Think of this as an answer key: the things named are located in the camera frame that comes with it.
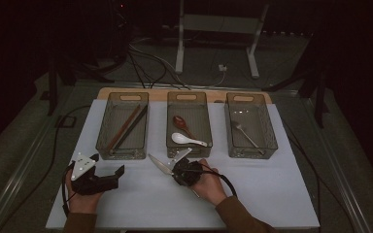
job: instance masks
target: white ceramic spoon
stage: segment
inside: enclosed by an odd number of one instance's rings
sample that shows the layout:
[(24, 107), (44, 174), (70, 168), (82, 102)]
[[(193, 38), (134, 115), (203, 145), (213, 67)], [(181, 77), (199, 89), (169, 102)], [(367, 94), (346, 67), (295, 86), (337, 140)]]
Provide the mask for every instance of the white ceramic spoon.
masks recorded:
[(180, 133), (173, 133), (172, 134), (172, 140), (177, 143), (177, 144), (188, 144), (188, 143), (194, 143), (194, 144), (198, 144), (198, 145), (201, 145), (203, 147), (208, 147), (208, 144), (207, 143), (204, 143), (202, 141), (198, 141), (198, 140), (193, 140), (193, 139), (190, 139), (188, 138), (187, 136), (183, 135), (183, 134), (180, 134)]

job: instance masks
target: table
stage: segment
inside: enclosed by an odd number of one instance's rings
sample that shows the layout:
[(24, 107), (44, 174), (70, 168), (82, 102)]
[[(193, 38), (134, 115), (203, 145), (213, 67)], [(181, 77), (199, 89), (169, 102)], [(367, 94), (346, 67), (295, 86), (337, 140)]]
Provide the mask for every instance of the table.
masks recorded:
[[(101, 90), (94, 100), (72, 160), (78, 153), (91, 156), (95, 149), (106, 99), (110, 91)], [(145, 90), (165, 93), (168, 90)], [(223, 96), (222, 91), (206, 91)], [(227, 154), (226, 128), (223, 103), (209, 101), (208, 111), (213, 133), (210, 157), (211, 166), (217, 167), (234, 184), (238, 197), (248, 211), (260, 220), (276, 228), (319, 227), (310, 196), (302, 179), (295, 157), (288, 142), (284, 126), (275, 105), (268, 104), (279, 148), (268, 160), (230, 158)], [(166, 102), (150, 101), (147, 153), (166, 161), (165, 124)], [(96, 226), (103, 229), (124, 230), (215, 230), (223, 229), (214, 207), (199, 199), (184, 186), (179, 186), (170, 176), (164, 175), (148, 159), (102, 160), (96, 164), (96, 175), (112, 175), (118, 167), (125, 165), (125, 174), (119, 179), (119, 188), (106, 192), (98, 205)], [(228, 186), (224, 188), (230, 194)], [(60, 229), (66, 217), (62, 211), (59, 189), (47, 222), (47, 228)]]

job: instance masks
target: wire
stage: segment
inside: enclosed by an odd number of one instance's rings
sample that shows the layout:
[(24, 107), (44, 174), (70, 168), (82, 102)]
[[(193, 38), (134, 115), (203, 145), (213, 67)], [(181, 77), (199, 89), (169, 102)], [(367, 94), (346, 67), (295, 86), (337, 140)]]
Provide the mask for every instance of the wire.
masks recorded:
[(65, 168), (65, 171), (63, 171), (63, 175), (62, 175), (62, 202), (63, 202), (63, 205), (62, 205), (62, 209), (63, 209), (63, 212), (65, 213), (66, 216), (69, 215), (69, 207), (68, 207), (68, 201), (72, 198), (69, 198), (69, 199), (66, 199), (66, 192), (65, 192), (65, 185), (66, 185), (66, 175), (68, 173), (69, 170), (73, 169), (75, 166), (75, 161), (72, 161), (71, 164), (69, 164), (66, 168)]
[(349, 222), (349, 224), (351, 225), (351, 227), (353, 229), (353, 232), (355, 232), (353, 222), (352, 222), (352, 220), (350, 218), (350, 215), (348, 215), (347, 210), (345, 210), (344, 206), (341, 204), (341, 201), (338, 200), (338, 198), (336, 197), (335, 193), (331, 190), (331, 188), (329, 188), (328, 184), (319, 175), (319, 173), (317, 172), (317, 169), (315, 168), (315, 166), (312, 163), (311, 159), (307, 156), (307, 153), (305, 152), (305, 149), (302, 148), (301, 143), (298, 141), (298, 139), (295, 136), (295, 134), (292, 131), (292, 129), (289, 127), (289, 125), (286, 123), (286, 121), (283, 118), (282, 118), (282, 121), (283, 121), (284, 125), (287, 127), (287, 129), (289, 130), (289, 132), (292, 135), (292, 137), (295, 139), (295, 141), (293, 141), (292, 138), (288, 137), (289, 141), (292, 142), (292, 144), (295, 145), (295, 147), (299, 149), (299, 151), (304, 156), (304, 158), (306, 159), (306, 161), (310, 165), (311, 169), (313, 170), (313, 172), (314, 172), (314, 174), (315, 174), (315, 176), (317, 178), (319, 222), (321, 222), (321, 196), (320, 196), (320, 182), (321, 182), (325, 186), (325, 188), (329, 191), (329, 193), (332, 195), (332, 197), (335, 199), (335, 201), (337, 202), (337, 204), (341, 207), (341, 210), (344, 212), (345, 216), (347, 217), (348, 222)]
[[(144, 70), (144, 68), (142, 68), (142, 66), (140, 66), (138, 63), (137, 64), (135, 64), (140, 70), (141, 70), (141, 72), (144, 74), (144, 76), (145, 76), (145, 78), (147, 78), (149, 81), (150, 81), (150, 87), (149, 88), (151, 88), (151, 82), (152, 82), (152, 80), (154, 80), (154, 78), (153, 77), (151, 77), (145, 70)], [(178, 86), (175, 86), (175, 85), (173, 85), (172, 83), (168, 83), (168, 82), (161, 82), (161, 83), (164, 83), (164, 84), (168, 84), (168, 85), (171, 85), (172, 87), (174, 87), (174, 88), (177, 88), (177, 89), (180, 89)]]
[[(141, 56), (141, 57), (146, 57), (146, 56), (144, 56), (142, 54), (133, 54), (133, 55), (135, 55), (135, 56)], [(152, 60), (155, 61), (155, 62), (158, 62), (158, 63), (162, 64), (162, 62), (159, 61), (159, 60), (156, 60), (156, 59), (152, 59)], [(150, 81), (150, 88), (153, 88), (153, 86), (157, 82), (159, 82), (160, 80), (162, 80), (165, 77), (165, 75), (166, 75), (166, 73), (168, 71), (168, 69), (166, 69), (166, 67), (164, 66), (164, 64), (162, 64), (163, 67), (164, 67), (162, 75), (160, 75), (159, 78), (154, 79), (153, 77), (151, 77), (150, 75), (148, 75), (147, 72), (145, 72), (145, 70), (138, 63), (137, 63), (137, 65), (138, 65), (139, 69), (141, 69), (141, 71), (144, 73), (144, 75), (146, 76), (146, 78), (149, 79), (149, 81)]]
[(235, 187), (234, 185), (232, 185), (232, 182), (229, 181), (229, 179), (224, 176), (224, 175), (221, 175), (220, 173), (214, 171), (213, 169), (211, 169), (210, 167), (204, 165), (204, 164), (200, 164), (201, 166), (204, 166), (208, 169), (210, 169), (211, 171), (202, 171), (202, 170), (189, 170), (189, 169), (182, 169), (183, 172), (192, 172), (192, 173), (198, 173), (198, 174), (211, 174), (211, 175), (216, 175), (218, 177), (220, 177), (228, 186), (229, 188), (231, 189), (231, 192), (232, 192), (232, 195), (238, 197), (237, 195), (237, 192), (235, 191)]
[(138, 64), (138, 62), (135, 60), (135, 57), (132, 56), (132, 59), (133, 61), (127, 61), (127, 63), (131, 64), (134, 66), (134, 68), (136, 67), (136, 69), (139, 69), (143, 74), (144, 74), (144, 77), (149, 81), (150, 85), (151, 85), (151, 82), (153, 81), (153, 78), (148, 75), (145, 70)]
[(58, 132), (59, 132), (59, 129), (60, 129), (60, 124), (64, 122), (64, 120), (69, 117), (69, 115), (71, 115), (72, 113), (74, 113), (75, 111), (77, 110), (80, 110), (80, 109), (84, 109), (84, 108), (89, 108), (90, 106), (81, 106), (79, 108), (76, 108), (72, 111), (70, 111), (69, 113), (67, 113), (59, 122), (58, 124), (56, 125), (56, 132), (55, 132), (55, 137), (54, 137), (54, 143), (53, 143), (53, 147), (52, 147), (52, 155), (51, 155), (51, 163), (50, 163), (50, 166), (48, 167), (48, 170), (46, 171), (46, 173), (44, 174), (44, 176), (38, 181), (38, 183), (32, 188), (32, 190), (26, 195), (25, 198), (23, 198), (23, 200), (17, 205), (17, 207), (7, 216), (7, 218), (4, 220), (4, 222), (2, 223), (2, 225), (0, 226), (0, 232), (2, 231), (2, 229), (4, 228), (4, 226), (8, 223), (8, 221), (14, 216), (14, 214), (19, 210), (19, 208), (32, 196), (32, 194), (38, 189), (38, 187), (44, 182), (45, 178), (48, 176), (48, 174), (50, 173), (52, 167), (53, 167), (53, 164), (54, 164), (54, 161), (55, 161), (55, 158), (56, 158), (56, 146), (57, 146), (57, 137), (58, 137)]
[(76, 192), (74, 192), (69, 198), (68, 198), (68, 200), (66, 200), (66, 202), (69, 202), (75, 195), (76, 195), (77, 193)]
[(139, 73), (138, 73), (138, 69), (137, 69), (137, 67), (135, 66), (136, 62), (135, 62), (134, 58), (132, 57), (132, 54), (129, 52), (128, 55), (129, 55), (129, 57), (131, 58), (131, 61), (132, 61), (132, 64), (133, 64), (133, 66), (134, 66), (134, 69), (135, 69), (136, 75), (138, 76), (139, 82), (141, 82), (142, 87), (145, 88), (144, 81), (142, 81), (141, 76), (140, 76)]
[(223, 81), (225, 80), (225, 77), (226, 77), (226, 71), (222, 71), (222, 79), (217, 84), (213, 84), (213, 85), (210, 85), (208, 87), (217, 86), (217, 85), (223, 83)]
[(146, 58), (149, 58), (149, 59), (151, 59), (151, 60), (155, 60), (155, 61), (159, 62), (159, 63), (164, 67), (164, 69), (166, 69), (167, 71), (170, 71), (170, 72), (168, 72), (168, 73), (171, 75), (172, 79), (173, 79), (176, 83), (182, 85), (184, 88), (190, 89), (190, 88), (187, 86), (186, 83), (184, 83), (184, 82), (181, 81), (181, 79), (180, 79), (180, 78), (178, 77), (178, 75), (175, 73), (175, 68), (174, 68), (174, 67), (173, 67), (173, 66), (172, 66), (168, 61), (166, 61), (165, 59), (160, 58), (160, 57), (158, 57), (158, 56), (155, 56), (155, 55), (152, 55), (152, 54), (149, 54), (149, 53), (143, 52), (143, 51), (141, 51), (141, 50), (137, 50), (137, 49), (136, 49), (135, 47), (133, 47), (132, 45), (129, 45), (129, 46), (131, 47), (131, 49), (130, 49), (129, 51), (138, 52), (138, 53), (144, 55)]

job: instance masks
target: black tripod leg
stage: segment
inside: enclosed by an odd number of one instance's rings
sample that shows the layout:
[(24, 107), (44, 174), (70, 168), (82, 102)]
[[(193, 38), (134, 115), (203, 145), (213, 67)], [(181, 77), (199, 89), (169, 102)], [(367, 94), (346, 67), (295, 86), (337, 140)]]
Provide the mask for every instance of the black tripod leg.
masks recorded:
[(269, 87), (265, 87), (265, 88), (262, 88), (261, 90), (262, 91), (270, 91), (270, 92), (274, 92), (274, 91), (277, 91), (281, 88), (284, 88), (286, 87), (287, 85), (291, 84), (291, 83), (295, 83), (297, 82), (298, 80), (301, 80), (301, 79), (305, 79), (306, 76), (309, 76), (311, 75), (311, 73), (315, 73), (316, 72), (316, 69), (315, 68), (310, 68), (304, 72), (302, 72), (301, 74), (298, 74), (298, 75), (292, 75), (289, 79), (286, 79), (280, 83), (277, 83), (273, 86), (269, 86)]
[(324, 109), (324, 102), (323, 97), (325, 95), (325, 74), (320, 74), (319, 83), (317, 86), (317, 99), (316, 99), (316, 109), (314, 113), (314, 117), (317, 121), (317, 124), (323, 128), (322, 124), (322, 114)]
[(311, 95), (314, 93), (314, 90), (319, 85), (320, 73), (317, 70), (315, 70), (314, 72), (311, 72), (309, 75), (311, 76), (305, 79), (305, 82), (298, 90), (299, 96), (301, 98), (310, 98)]

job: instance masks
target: transparent container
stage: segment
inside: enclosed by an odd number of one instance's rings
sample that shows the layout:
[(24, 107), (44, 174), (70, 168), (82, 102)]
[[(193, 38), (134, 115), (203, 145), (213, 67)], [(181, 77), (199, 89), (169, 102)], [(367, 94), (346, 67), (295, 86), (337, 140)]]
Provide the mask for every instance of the transparent container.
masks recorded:
[[(167, 98), (167, 127), (166, 127), (166, 147), (168, 157), (174, 157), (178, 151), (192, 148), (187, 157), (209, 157), (213, 140), (211, 135), (211, 125), (208, 115), (207, 96), (205, 92), (193, 91), (170, 91)], [(174, 116), (182, 117), (189, 132), (196, 140), (205, 142), (208, 147), (196, 144), (177, 144), (171, 136), (173, 133), (181, 133), (187, 137), (185, 130), (176, 127)]]
[(224, 109), (229, 156), (269, 159), (278, 144), (265, 97), (229, 92)]
[(149, 94), (112, 92), (96, 149), (105, 160), (146, 158)]

